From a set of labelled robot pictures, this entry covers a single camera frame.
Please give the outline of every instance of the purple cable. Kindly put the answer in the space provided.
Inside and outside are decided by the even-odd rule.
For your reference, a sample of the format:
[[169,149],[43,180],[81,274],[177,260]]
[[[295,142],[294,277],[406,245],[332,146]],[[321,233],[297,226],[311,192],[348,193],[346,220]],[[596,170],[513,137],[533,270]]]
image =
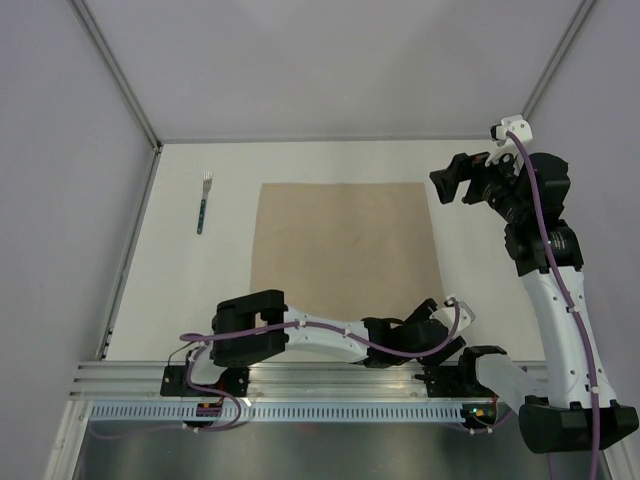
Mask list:
[[549,478],[551,480],[557,480],[558,472],[556,471],[556,462],[550,453],[547,453],[547,467],[549,467]]
[[224,430],[229,430],[233,428],[233,426],[236,423],[238,423],[238,420],[240,420],[240,416],[242,415],[242,406],[240,405],[240,401],[230,393],[225,392],[224,390],[218,390],[217,388],[209,388],[209,387],[203,387],[202,385],[196,385],[195,383],[193,383],[193,380],[191,380],[191,372],[193,371],[193,366],[195,365],[196,360],[198,360],[198,357],[202,355],[202,352],[205,351],[205,349],[206,347],[200,347],[196,351],[196,353],[193,354],[193,359],[189,362],[189,367],[187,368],[187,385],[189,385],[194,390],[198,390],[200,392],[214,393],[221,397],[226,397],[234,403],[234,405],[237,408],[237,412],[236,412],[236,416],[233,417],[231,421],[229,421],[228,423],[225,423],[224,425],[214,426],[214,427],[203,427],[200,429],[207,432],[222,432]]
[[250,330],[242,330],[233,333],[216,333],[214,335],[202,335],[200,333],[183,333],[180,340],[183,342],[215,342],[220,340],[233,340],[234,338],[248,337],[250,335],[258,335],[260,333],[273,332],[274,330],[282,330],[283,328],[297,327],[300,322],[285,322],[277,325],[267,325],[265,327],[252,328]]
[[[231,395],[230,393],[224,392],[222,390],[217,390],[214,388],[206,388],[206,387],[201,387],[200,385],[195,385],[192,384],[190,382],[191,378],[190,378],[190,371],[191,371],[191,366],[193,365],[193,362],[189,365],[189,369],[187,370],[189,372],[189,374],[187,375],[187,382],[189,383],[189,386],[191,388],[193,388],[194,390],[200,390],[200,391],[205,391],[208,393],[215,393],[217,395],[221,395],[223,397],[227,397],[229,398],[235,405],[236,407],[238,407],[238,413],[236,414],[236,416],[233,418],[233,420],[231,420],[229,423],[226,423],[225,425],[221,425],[221,426],[214,426],[214,427],[201,427],[198,428],[198,431],[202,430],[205,432],[220,432],[220,431],[224,431],[224,430],[229,430],[230,428],[233,428],[233,426],[238,422],[238,420],[240,419],[240,415],[242,413],[242,407],[240,405],[240,402],[238,401],[238,399],[236,397],[234,397],[233,395]],[[202,415],[209,415],[209,414],[214,414],[217,415],[220,413],[222,409],[219,407],[216,408],[198,408],[197,409],[197,413],[198,414],[202,414]],[[205,422],[207,421],[208,418],[207,417],[202,417],[202,421]],[[164,430],[189,430],[189,431],[195,431],[195,429],[193,427],[184,427],[184,424],[171,424],[171,425],[158,425],[155,427],[149,427],[149,428],[144,428],[144,429],[140,429],[140,430],[135,430],[133,432],[127,432],[127,433],[118,433],[115,435],[105,435],[103,433],[98,433],[95,431],[95,428],[93,427],[93,422],[89,422],[87,424],[87,430],[89,431],[89,434],[94,437],[97,438],[98,440],[123,440],[125,438],[130,438],[136,435],[140,435],[140,434],[144,434],[144,433],[155,433],[155,432],[161,432]]]
[[[382,345],[378,345],[377,343],[371,342],[369,340],[367,340],[366,338],[363,338],[359,335],[356,335],[355,333],[347,333],[346,336],[349,338],[354,339],[356,342],[362,343],[363,345],[366,345],[368,347],[371,347],[375,350],[379,350],[381,352],[384,353],[388,353],[390,355],[395,355],[397,357],[402,357],[402,358],[422,358],[422,357],[427,357],[429,355],[433,355],[435,353],[438,353],[440,350],[442,350],[443,348],[445,348],[453,339],[453,337],[455,336],[456,332],[458,331],[458,325],[460,324],[460,305],[458,304],[458,301],[451,297],[449,299],[451,301],[451,303],[453,303],[453,307],[454,310],[456,312],[456,316],[455,319],[453,321],[453,326],[451,327],[451,330],[449,331],[449,334],[447,335],[447,337],[438,345],[436,345],[435,347],[425,351],[425,352],[417,352],[417,353],[412,353],[412,352],[401,352],[400,350],[393,350],[391,348],[387,348],[387,347],[383,347]],[[250,335],[257,335],[259,333],[265,333],[265,332],[271,332],[273,330],[281,330],[284,328],[289,328],[289,327],[298,327],[300,325],[299,321],[295,321],[295,322],[285,322],[285,323],[280,323],[278,325],[268,325],[266,327],[259,327],[259,328],[252,328],[250,330],[242,330],[241,332],[234,332],[234,333],[217,333],[214,335],[200,335],[198,333],[184,333],[182,335],[180,335],[180,340],[184,341],[184,342],[215,342],[215,341],[219,341],[219,340],[230,340],[233,338],[241,338],[241,337],[247,337]],[[334,325],[329,325],[326,323],[322,323],[322,322],[306,322],[305,324],[307,327],[313,327],[313,328],[322,328],[324,330],[330,330],[332,332],[336,332],[339,333],[340,335],[345,335],[346,331],[344,328],[340,328],[340,327],[336,327]]]
[[551,250],[551,242],[549,241],[549,235],[547,234],[547,226],[544,223],[544,216],[542,213],[542,202],[540,200],[540,191],[538,190],[538,183],[536,182],[536,174],[535,169],[533,168],[533,163],[531,162],[531,158],[529,158],[529,154],[527,153],[526,148],[520,141],[520,139],[513,133],[507,132],[507,137],[513,140],[513,143],[516,144],[520,155],[522,156],[522,160],[524,161],[525,167],[527,168],[527,174],[529,176],[529,182],[531,183],[531,192],[533,193],[533,206],[536,212],[536,220],[538,221],[538,229],[540,230],[540,236],[542,237],[542,245],[544,246],[544,253],[549,262],[549,266],[551,267],[551,271],[553,272],[553,276],[556,279],[556,283],[560,288],[560,292],[564,297],[564,301],[567,303],[569,309],[571,309],[571,313],[573,314],[573,319],[576,322],[576,326],[578,327],[578,331],[580,332],[580,338],[582,339],[582,345],[584,346],[584,353],[587,357],[587,370],[589,371],[589,383],[591,385],[591,412],[592,412],[592,423],[593,430],[591,432],[591,469],[589,472],[589,479],[595,480],[598,475],[598,452],[600,450],[600,404],[598,399],[598,394],[594,392],[594,388],[597,391],[598,387],[598,377],[596,372],[596,361],[593,355],[593,349],[591,347],[591,342],[589,341],[589,334],[587,333],[587,328],[585,327],[584,320],[582,319],[582,315],[580,312],[577,312],[574,309],[576,304],[573,302],[571,298],[571,293],[562,279],[562,275],[560,275],[560,270],[558,269],[558,264],[556,263],[556,259],[553,256],[553,251]]

